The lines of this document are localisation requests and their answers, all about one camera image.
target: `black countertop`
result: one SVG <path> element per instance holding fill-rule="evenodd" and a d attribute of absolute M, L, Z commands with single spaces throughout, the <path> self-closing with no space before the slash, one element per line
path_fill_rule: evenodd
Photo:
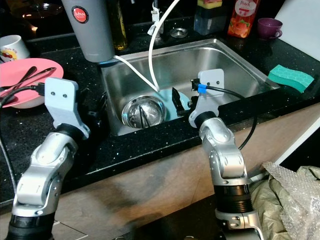
<path fill-rule="evenodd" d="M 130 33 L 139 34 L 129 34 L 129 47 L 117 54 L 124 55 L 148 50 L 151 37 L 145 34 L 146 25 L 135 25 L 132 28 L 133 30 L 129 29 Z M 214 37 L 218 37 L 266 75 L 277 64 L 280 64 L 305 72 L 315 78 L 304 93 L 299 93 L 288 86 L 282 86 L 250 97 L 260 122 L 320 101 L 320 62 L 279 39 L 259 40 L 254 32 L 247 39 L 223 34 L 203 37 L 190 30 L 188 37 L 183 39 L 164 37 L 164 41 L 158 43 L 155 48 Z M 104 92 L 100 70 L 95 63 L 84 59 L 73 34 L 32 40 L 28 42 L 28 47 L 34 57 L 51 59 L 59 63 L 64 69 L 63 78 L 77 81 L 80 89 L 88 88 L 84 105 L 89 110 L 95 109 L 97 101 Z M 247 125 L 250 126 L 248 120 L 253 117 L 253 111 L 252 108 L 246 106 L 247 104 L 243 104 L 241 100 L 222 105 L 219 107 L 219 117 L 233 131 L 236 131 L 239 126 L 242 128 L 243 123 L 248 122 Z M 9 107 L 4 108 L 1 112 L 0 127 L 18 180 L 29 166 L 32 151 L 54 129 L 53 119 L 44 105 L 31 109 Z M 186 117 L 123 136 L 112 136 L 107 124 L 106 127 L 92 130 L 90 139 L 80 144 L 74 166 L 64 181 L 63 192 L 105 179 L 201 143 L 198 131 L 189 125 Z M 10 206 L 13 197 L 9 171 L 1 155 L 0 207 L 4 209 Z"/>

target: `green sponge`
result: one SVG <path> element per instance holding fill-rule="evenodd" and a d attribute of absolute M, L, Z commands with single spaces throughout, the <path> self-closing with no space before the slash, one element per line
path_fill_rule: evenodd
<path fill-rule="evenodd" d="M 269 73 L 268 78 L 277 83 L 288 85 L 302 93 L 312 83 L 314 78 L 302 71 L 292 70 L 281 65 L 277 65 Z"/>

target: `sink basin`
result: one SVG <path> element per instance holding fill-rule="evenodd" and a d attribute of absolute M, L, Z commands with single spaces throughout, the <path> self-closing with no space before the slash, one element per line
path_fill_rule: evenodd
<path fill-rule="evenodd" d="M 151 80 L 147 51 L 122 57 Z M 160 89 L 171 90 L 174 87 L 189 99 L 198 95 L 196 91 L 191 91 L 190 80 L 197 78 L 200 71 L 210 69 L 223 69 L 224 88 L 244 97 L 278 87 L 218 39 L 156 49 L 152 59 Z M 122 111 L 125 105 L 138 96 L 152 95 L 154 91 L 125 64 L 111 62 L 110 65 L 101 68 L 107 93 L 107 114 L 111 133 L 120 136 L 139 130 L 123 124 Z M 219 105 L 236 100 L 236 97 L 224 94 Z"/>

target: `cord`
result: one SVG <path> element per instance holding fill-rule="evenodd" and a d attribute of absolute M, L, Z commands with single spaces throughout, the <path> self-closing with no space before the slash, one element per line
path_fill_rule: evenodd
<path fill-rule="evenodd" d="M 215 90 L 215 91 L 219 91 L 219 92 L 224 92 L 226 94 L 233 95 L 233 96 L 235 96 L 235 97 L 237 97 L 239 99 L 246 99 L 244 96 L 240 95 L 239 93 L 236 93 L 236 92 L 228 90 L 228 89 L 223 89 L 223 88 L 220 88 L 220 87 L 208 86 L 208 85 L 205 88 L 209 89 L 209 90 Z M 251 136 L 254 134 L 254 131 L 255 131 L 256 126 L 257 126 L 257 123 L 258 123 L 258 116 L 256 114 L 256 111 L 254 111 L 253 123 L 252 123 L 251 130 L 250 130 L 248 136 L 246 137 L 246 139 L 239 146 L 239 150 L 243 149 L 244 146 L 249 142 Z"/>
<path fill-rule="evenodd" d="M 152 34 L 151 37 L 151 41 L 150 41 L 150 45 L 149 45 L 149 53 L 148 53 L 148 62 L 149 62 L 149 70 L 150 70 L 150 74 L 151 74 L 151 78 L 153 81 L 154 86 L 156 87 L 156 89 L 159 90 L 159 85 L 158 82 L 156 80 L 156 76 L 154 73 L 154 67 L 152 64 L 152 50 L 154 48 L 154 44 L 155 44 L 155 40 L 156 40 L 156 36 L 161 28 L 161 25 L 164 23 L 164 21 L 166 20 L 167 16 L 169 15 L 169 13 L 172 11 L 172 9 L 177 5 L 177 3 L 180 0 L 174 0 L 171 5 L 169 6 L 169 8 L 165 11 L 165 13 L 163 14 L 163 16 L 161 17 L 160 21 L 157 23 L 155 30 Z"/>
<path fill-rule="evenodd" d="M 15 94 L 25 91 L 25 90 L 36 90 L 38 88 L 38 86 L 32 85 L 32 86 L 24 86 L 24 87 L 20 87 L 18 89 L 12 90 L 7 96 L 5 96 L 2 101 L 0 102 L 0 111 L 2 109 L 2 107 L 6 104 L 6 102 Z M 6 149 L 6 146 L 4 144 L 3 138 L 2 138 L 2 134 L 1 134 L 1 129 L 0 129 L 0 147 L 2 149 L 3 152 L 3 156 L 5 158 L 5 162 L 6 165 L 9 169 L 9 173 L 10 173 L 10 178 L 11 178 L 11 182 L 12 182 L 12 187 L 14 190 L 14 194 L 17 193 L 17 183 L 16 183 L 16 179 L 15 179 L 15 172 L 8 154 L 8 151 Z"/>
<path fill-rule="evenodd" d="M 125 60 L 124 58 L 120 57 L 120 56 L 113 56 L 114 59 L 117 59 L 121 62 L 123 62 L 124 64 L 126 64 L 129 68 L 132 69 L 132 71 L 134 71 L 135 74 L 137 74 L 146 84 L 148 84 L 153 90 L 155 90 L 156 92 L 158 92 L 158 89 L 156 88 L 156 86 L 154 86 L 148 79 L 146 79 L 145 76 L 143 76 L 134 66 L 131 65 L 131 63 L 129 63 L 127 60 Z"/>

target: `orange juice bottle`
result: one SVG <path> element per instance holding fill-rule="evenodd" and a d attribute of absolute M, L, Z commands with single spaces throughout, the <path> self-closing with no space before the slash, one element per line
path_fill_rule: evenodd
<path fill-rule="evenodd" d="M 228 35 L 246 38 L 254 23 L 260 0 L 236 0 Z"/>

